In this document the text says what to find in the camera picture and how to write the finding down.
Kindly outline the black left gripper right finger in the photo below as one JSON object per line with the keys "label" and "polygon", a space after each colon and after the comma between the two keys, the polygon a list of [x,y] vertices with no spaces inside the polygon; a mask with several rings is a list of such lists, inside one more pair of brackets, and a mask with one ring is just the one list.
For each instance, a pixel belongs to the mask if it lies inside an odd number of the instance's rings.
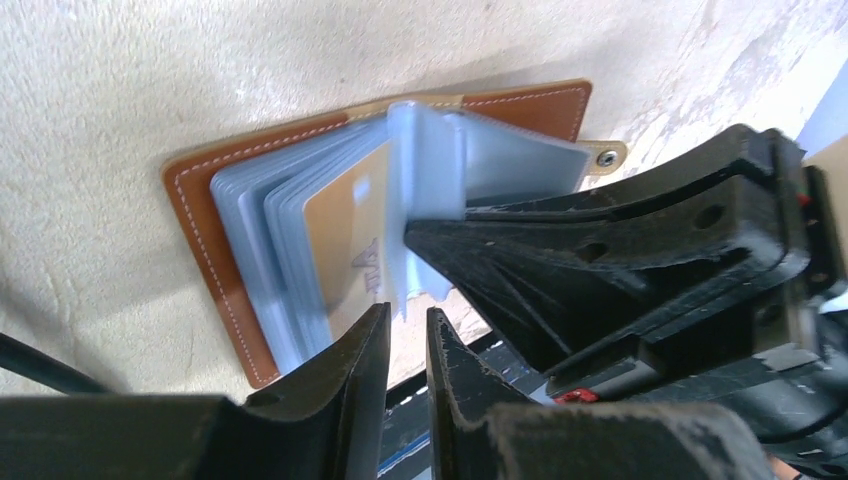
{"label": "black left gripper right finger", "polygon": [[771,479],[747,425],[714,404],[539,404],[427,311],[436,479]]}

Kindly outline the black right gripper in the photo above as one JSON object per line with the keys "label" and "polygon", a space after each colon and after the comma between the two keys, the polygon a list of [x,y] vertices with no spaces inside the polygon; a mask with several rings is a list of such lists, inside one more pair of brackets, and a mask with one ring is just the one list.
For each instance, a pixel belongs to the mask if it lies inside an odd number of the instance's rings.
{"label": "black right gripper", "polygon": [[[843,479],[847,241],[834,186],[779,131],[735,125],[600,188],[411,222],[405,242],[529,366],[564,368],[552,400],[716,403],[792,473]],[[628,336],[657,342],[571,367]]]}

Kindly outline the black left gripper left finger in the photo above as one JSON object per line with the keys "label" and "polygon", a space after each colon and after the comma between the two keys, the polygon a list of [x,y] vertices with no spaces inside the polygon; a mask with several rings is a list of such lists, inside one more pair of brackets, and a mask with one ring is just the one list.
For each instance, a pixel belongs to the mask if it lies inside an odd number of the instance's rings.
{"label": "black left gripper left finger", "polygon": [[391,307],[243,404],[220,395],[90,394],[1,402],[5,479],[373,479]]}

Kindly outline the brown leather card holder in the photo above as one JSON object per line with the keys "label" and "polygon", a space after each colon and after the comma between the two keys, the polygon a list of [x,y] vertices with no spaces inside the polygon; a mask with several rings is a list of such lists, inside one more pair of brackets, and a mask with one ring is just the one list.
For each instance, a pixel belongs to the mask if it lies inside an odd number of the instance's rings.
{"label": "brown leather card holder", "polygon": [[585,79],[408,93],[284,123],[168,161],[163,185],[249,385],[266,387],[372,304],[404,315],[451,284],[403,242],[416,219],[575,192],[619,170],[587,140]]}

